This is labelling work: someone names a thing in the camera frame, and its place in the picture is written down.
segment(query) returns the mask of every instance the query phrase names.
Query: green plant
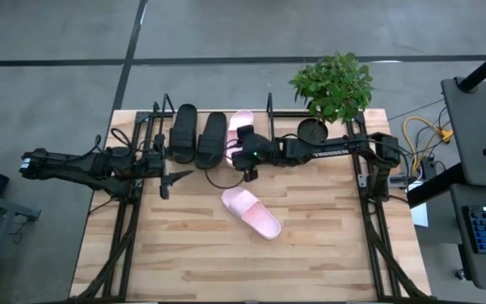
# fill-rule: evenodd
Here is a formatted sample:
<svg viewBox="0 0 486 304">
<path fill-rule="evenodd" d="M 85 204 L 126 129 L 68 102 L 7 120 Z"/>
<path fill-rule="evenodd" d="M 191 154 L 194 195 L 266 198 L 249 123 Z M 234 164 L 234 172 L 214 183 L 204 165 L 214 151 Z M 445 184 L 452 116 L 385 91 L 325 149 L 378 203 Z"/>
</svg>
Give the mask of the green plant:
<svg viewBox="0 0 486 304">
<path fill-rule="evenodd" d="M 294 102 L 310 99 L 309 112 L 322 122 L 351 121 L 370 103 L 372 87 L 369 67 L 359 65 L 353 53 L 325 56 L 314 66 L 307 65 L 289 81 Z"/>
</svg>

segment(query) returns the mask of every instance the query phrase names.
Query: slipper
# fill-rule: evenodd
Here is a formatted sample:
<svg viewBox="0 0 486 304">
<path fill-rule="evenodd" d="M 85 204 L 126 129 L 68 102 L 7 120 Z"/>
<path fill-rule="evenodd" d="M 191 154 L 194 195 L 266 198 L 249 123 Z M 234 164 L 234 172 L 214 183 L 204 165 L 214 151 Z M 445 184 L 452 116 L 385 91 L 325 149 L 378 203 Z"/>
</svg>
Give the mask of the slipper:
<svg viewBox="0 0 486 304">
<path fill-rule="evenodd" d="M 197 109 L 193 105 L 181 105 L 173 127 L 170 129 L 168 156 L 178 164 L 188 164 L 196 154 Z"/>
<path fill-rule="evenodd" d="M 198 169 L 211 169 L 219 165 L 224 157 L 226 141 L 226 115 L 223 112 L 209 114 L 203 134 L 198 137 L 194 164 Z"/>
<path fill-rule="evenodd" d="M 232 154 L 237 151 L 243 150 L 243 148 L 230 148 L 237 142 L 237 128 L 252 125 L 254 123 L 254 116 L 251 111 L 241 110 L 236 112 L 229 119 L 228 134 L 226 136 L 226 162 L 232 166 Z"/>
<path fill-rule="evenodd" d="M 233 215 L 246 222 L 260 236 L 272 240 L 280 234 L 278 220 L 254 194 L 242 187 L 233 187 L 224 191 L 221 198 Z"/>
</svg>

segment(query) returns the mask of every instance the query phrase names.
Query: table leg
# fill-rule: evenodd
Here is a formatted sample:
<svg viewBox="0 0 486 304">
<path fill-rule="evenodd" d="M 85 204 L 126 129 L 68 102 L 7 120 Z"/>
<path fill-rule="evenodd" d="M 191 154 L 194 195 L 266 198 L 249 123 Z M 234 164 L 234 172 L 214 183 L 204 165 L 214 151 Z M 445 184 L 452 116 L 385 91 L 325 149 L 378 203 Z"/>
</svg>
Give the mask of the table leg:
<svg viewBox="0 0 486 304">
<path fill-rule="evenodd" d="M 445 191 L 449 191 L 449 187 L 456 183 L 466 183 L 461 163 L 443 171 L 423 185 L 408 191 L 407 197 L 410 208 L 418 206 Z"/>
</svg>

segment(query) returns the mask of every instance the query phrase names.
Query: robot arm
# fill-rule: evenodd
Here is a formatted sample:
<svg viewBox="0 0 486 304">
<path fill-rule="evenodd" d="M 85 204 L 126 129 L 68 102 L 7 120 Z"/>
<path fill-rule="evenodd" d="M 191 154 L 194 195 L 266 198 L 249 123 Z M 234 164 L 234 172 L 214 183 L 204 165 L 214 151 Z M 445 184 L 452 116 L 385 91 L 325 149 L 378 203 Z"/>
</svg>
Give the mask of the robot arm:
<svg viewBox="0 0 486 304">
<path fill-rule="evenodd" d="M 368 198 L 384 201 L 389 172 L 400 163 L 397 139 L 384 133 L 356 134 L 352 138 L 343 136 L 319 144 L 286 136 L 270 141 L 255 134 L 252 126 L 241 127 L 237 133 L 242 150 L 232 154 L 232 163 L 237 171 L 244 172 L 246 182 L 258 178 L 256 166 L 260 164 L 298 166 L 315 158 L 359 155 L 373 168 L 367 179 Z M 375 151 L 369 142 L 375 143 Z"/>
<path fill-rule="evenodd" d="M 160 196 L 168 198 L 168 186 L 192 173 L 183 171 L 166 174 L 163 153 L 164 135 L 155 136 L 155 147 L 144 152 L 140 160 L 128 147 L 117 147 L 85 155 L 67 155 L 35 149 L 22 155 L 19 172 L 28 179 L 58 178 L 76 182 L 93 190 L 104 190 L 113 198 L 125 198 L 137 179 L 159 177 Z"/>
</svg>

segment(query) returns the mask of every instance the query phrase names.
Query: gray floor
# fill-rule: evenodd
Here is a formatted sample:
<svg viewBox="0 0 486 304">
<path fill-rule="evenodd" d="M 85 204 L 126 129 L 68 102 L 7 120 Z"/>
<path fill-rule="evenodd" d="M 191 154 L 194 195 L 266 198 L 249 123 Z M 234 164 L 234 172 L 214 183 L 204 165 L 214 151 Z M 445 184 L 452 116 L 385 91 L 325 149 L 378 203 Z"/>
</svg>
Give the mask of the gray floor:
<svg viewBox="0 0 486 304">
<path fill-rule="evenodd" d="M 0 60 L 123 59 L 138 0 L 0 0 Z M 486 55 L 486 1 L 479 0 L 150 0 L 136 58 Z M 373 62 L 372 107 L 386 108 L 391 130 L 407 146 L 402 121 L 434 121 L 440 80 L 466 75 L 481 62 Z M 300 107 L 287 84 L 300 64 L 214 64 L 132 67 L 123 109 L 147 109 L 169 93 L 202 109 Z M 32 182 L 19 157 L 37 147 L 82 153 L 106 133 L 122 68 L 0 68 L 0 172 L 17 203 L 42 209 L 24 240 L 12 242 L 0 266 L 0 303 L 61 300 L 68 295 L 91 191 L 67 182 Z M 422 126 L 411 123 L 414 138 Z M 435 150 L 447 166 L 455 143 Z M 486 303 L 486 290 L 459 282 L 455 245 L 418 229 L 434 296 Z"/>
</svg>

